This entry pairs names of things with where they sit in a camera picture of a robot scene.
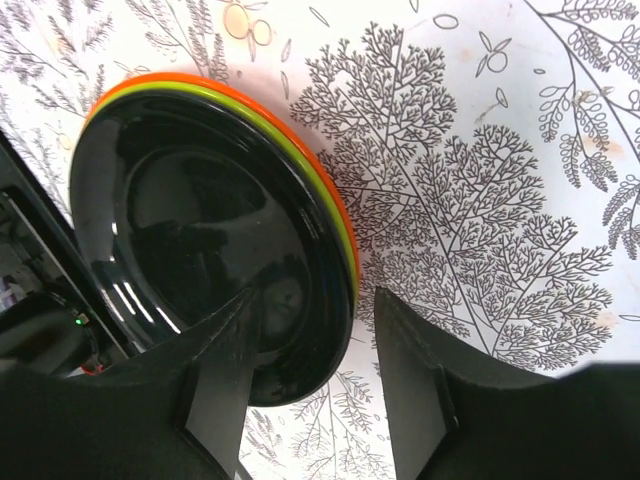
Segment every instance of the white tablecloth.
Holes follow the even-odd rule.
[[[364,279],[299,404],[248,412],[257,479],[395,478],[372,294],[559,375],[640,358],[640,19],[618,0],[0,0],[0,127],[68,213],[74,143],[117,82],[228,82],[318,152]]]

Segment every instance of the tree illustration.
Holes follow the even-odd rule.
[[[0,8],[0,68],[13,71],[22,83],[30,85],[42,107],[84,118],[103,94],[105,82],[104,64],[93,69],[87,66],[92,62],[84,60],[109,38],[111,14],[101,12],[102,0],[57,0],[58,11],[47,18],[56,45],[43,45],[40,50],[45,54],[21,40],[38,28],[33,11],[39,3],[5,0],[5,9]],[[82,22],[76,18],[80,9],[84,10]],[[52,75],[52,82],[43,84],[45,73]]]
[[[372,23],[364,48],[307,60],[312,85],[292,117],[333,143],[319,158],[354,221],[364,276],[359,316],[373,328],[376,286],[488,354],[531,370],[575,365],[610,337],[595,322],[611,295],[591,279],[607,247],[570,249],[571,219],[541,214],[531,145],[484,125],[444,139],[456,111],[444,54]]]
[[[181,21],[179,8],[170,0],[125,0],[129,8],[149,29],[147,41],[175,61],[179,50],[193,61],[200,75],[222,83],[229,80],[224,42],[214,33],[213,17],[206,0],[186,0],[189,21]]]
[[[542,138],[545,142],[556,141],[561,125],[568,126],[569,133],[561,135],[559,146],[569,183],[580,188],[586,178],[596,188],[608,192],[610,184],[619,181],[609,159],[611,120],[620,128],[640,164],[640,128],[631,132],[621,121],[622,115],[640,119],[640,90],[629,93],[628,105],[617,103],[609,95],[613,87],[600,85],[591,70],[617,70],[640,83],[640,29],[630,23],[638,16],[638,10],[625,0],[565,0],[558,11],[546,13],[525,3],[562,43],[571,68],[566,85],[550,85],[540,91]],[[598,31],[598,26],[607,22],[626,22],[627,26],[619,38],[614,38]],[[564,38],[554,25],[568,25],[571,33]],[[578,70],[588,82],[580,84]],[[609,247],[615,249],[621,243],[632,260],[637,258],[640,247],[640,220],[635,215],[640,204],[638,183],[635,175],[619,183],[602,217],[603,225],[609,227]]]
[[[366,437],[374,420],[367,408],[372,399],[367,387],[353,372],[337,372],[323,388],[293,407],[295,419],[304,422],[305,428],[295,435],[291,450],[304,462],[308,478],[392,478],[392,466],[371,452]]]

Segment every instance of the plate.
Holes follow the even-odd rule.
[[[347,256],[347,262],[349,265],[349,270],[351,273],[352,279],[352,293],[354,298],[354,308],[358,301],[359,294],[359,272],[357,270],[357,259],[355,253],[352,248],[352,244],[349,239],[349,233],[347,226],[343,222],[343,217],[340,214],[339,209],[335,201],[333,200],[330,192],[326,188],[325,183],[322,179],[317,175],[316,171],[312,168],[311,164],[307,161],[307,159],[302,155],[300,150],[293,144],[282,132],[280,132],[277,128],[275,128],[268,120],[266,120],[261,115],[257,114],[250,108],[244,106],[240,102],[234,100],[233,98],[224,95],[220,92],[211,90],[210,88],[189,84],[185,82],[146,82],[140,83],[137,85],[132,85],[127,88],[120,89],[114,92],[109,97],[105,98],[103,101],[99,102],[97,108],[95,108],[88,117],[88,121],[91,121],[93,115],[98,113],[102,108],[109,105],[110,102],[121,98],[125,95],[130,95],[137,92],[155,90],[155,89],[164,89],[164,90],[178,90],[178,91],[187,91],[192,94],[200,95],[211,102],[224,105],[234,112],[242,115],[245,119],[256,125],[267,135],[275,139],[283,149],[288,153],[289,158],[295,163],[296,167],[300,169],[300,171],[304,172],[305,176],[309,178],[314,185],[316,191],[322,197],[324,203],[327,205],[329,209],[329,213],[333,218],[334,224],[338,230],[338,234],[340,239],[342,240],[343,249],[345,255]]]
[[[141,351],[263,296],[251,405],[300,400],[335,372],[351,335],[348,272],[304,179],[251,122],[185,92],[114,99],[74,152],[76,238]]]
[[[175,82],[190,83],[190,84],[203,86],[211,90],[220,92],[224,95],[227,95],[235,99],[241,104],[249,107],[251,110],[257,112],[262,117],[267,119],[278,130],[280,130],[287,138],[289,138],[289,140],[302,152],[302,154],[305,156],[307,161],[311,164],[311,166],[313,167],[315,172],[318,174],[318,176],[320,176],[323,183],[329,190],[330,195],[334,199],[336,203],[336,207],[338,208],[340,215],[342,216],[342,219],[344,221],[344,224],[346,226],[346,229],[349,235],[349,239],[350,239],[350,242],[354,251],[354,256],[355,256],[356,271],[358,272],[357,278],[360,279],[360,261],[358,258],[358,245],[356,241],[355,232],[353,229],[353,225],[351,224],[351,219],[349,217],[349,213],[347,212],[347,208],[344,205],[344,202],[342,201],[342,197],[340,196],[338,189],[333,183],[333,180],[328,175],[328,173],[326,172],[326,170],[324,169],[324,167],[322,166],[318,158],[315,156],[315,154],[295,134],[295,132],[291,128],[289,128],[289,126],[286,123],[284,123],[277,116],[275,116],[273,113],[271,113],[269,110],[267,110],[265,107],[260,105],[258,102],[256,102],[252,98],[248,97],[247,95],[244,95],[243,93],[227,85],[224,85],[222,83],[216,82],[208,78],[200,77],[198,75],[191,75],[191,74],[180,73],[180,72],[156,72],[156,73],[139,75],[137,77],[130,78],[116,85],[115,87],[110,89],[108,92],[106,92],[98,100],[98,102],[96,102],[94,109],[97,108],[105,99],[107,99],[112,94],[116,93],[117,91],[123,88],[127,88],[132,85],[138,85],[141,83],[152,82],[152,81],[175,81]]]

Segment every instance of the red wire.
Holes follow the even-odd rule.
[[[85,375],[92,375],[92,376],[102,373],[102,370],[104,370],[104,367],[102,365],[98,365],[98,368],[96,368],[95,370],[89,370],[84,365],[80,365],[80,368],[85,373]]]
[[[80,368],[82,369],[82,371],[85,373],[85,375],[95,375],[96,372],[94,372],[93,370],[89,370],[87,367],[85,367],[84,365],[80,365]]]

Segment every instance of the orange plate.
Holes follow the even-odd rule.
[[[141,83],[146,82],[183,82],[183,83],[191,83],[194,85],[200,85],[202,87],[210,88],[211,90],[215,90],[224,95],[227,95],[240,103],[246,105],[251,108],[255,112],[262,115],[269,122],[271,122],[278,130],[280,130],[284,135],[286,135],[289,140],[302,152],[302,154],[307,158],[313,169],[316,171],[318,176],[322,179],[324,184],[329,190],[331,197],[333,198],[338,210],[340,211],[340,216],[344,222],[345,227],[347,228],[347,233],[349,234],[349,239],[351,241],[351,247],[353,249],[353,255],[356,260],[356,269],[358,278],[360,278],[360,258],[358,256],[358,244],[356,242],[356,235],[353,230],[353,225],[351,224],[351,219],[349,218],[349,213],[347,212],[347,208],[342,201],[342,197],[340,197],[340,193],[336,188],[335,183],[329,174],[326,172],[318,158],[313,154],[313,152],[305,145],[305,143],[300,140],[300,138],[294,133],[291,128],[287,126],[282,120],[276,117],[273,113],[267,110],[265,107],[257,103],[255,100],[252,100],[250,97],[246,96],[239,91],[224,85],[222,83],[216,82],[214,80],[200,77],[198,75],[191,75],[188,73],[179,73],[179,72],[158,72],[158,73],[147,73],[145,75],[140,75],[138,77],[130,78],[129,80],[125,80],[124,82],[116,85],[107,93],[102,95],[100,99],[96,102],[96,104],[92,107],[91,111],[87,115],[87,119],[90,119],[93,115],[93,111],[96,109],[98,105],[104,102],[108,97],[113,95],[114,93],[122,90],[123,88],[131,87],[133,85],[139,85]]]

